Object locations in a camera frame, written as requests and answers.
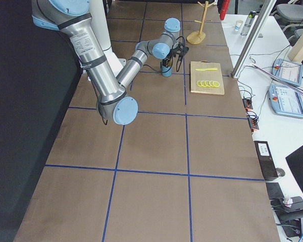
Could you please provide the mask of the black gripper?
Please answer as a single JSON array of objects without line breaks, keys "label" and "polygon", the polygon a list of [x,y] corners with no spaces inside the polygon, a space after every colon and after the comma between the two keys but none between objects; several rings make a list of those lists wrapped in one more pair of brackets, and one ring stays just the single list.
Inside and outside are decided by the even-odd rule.
[{"label": "black gripper", "polygon": [[162,68],[170,68],[172,66],[172,58],[166,57],[162,60]]}]

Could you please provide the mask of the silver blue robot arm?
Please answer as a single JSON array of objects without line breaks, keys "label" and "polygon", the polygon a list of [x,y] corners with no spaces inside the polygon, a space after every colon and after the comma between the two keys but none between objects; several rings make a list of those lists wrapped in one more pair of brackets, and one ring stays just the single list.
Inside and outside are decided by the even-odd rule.
[{"label": "silver blue robot arm", "polygon": [[112,52],[106,14],[102,1],[32,1],[33,23],[41,28],[66,34],[88,73],[97,96],[96,109],[101,117],[118,125],[131,123],[138,104],[126,88],[149,56],[164,60],[178,46],[180,22],[165,21],[158,39],[136,45],[132,57],[121,64]]}]

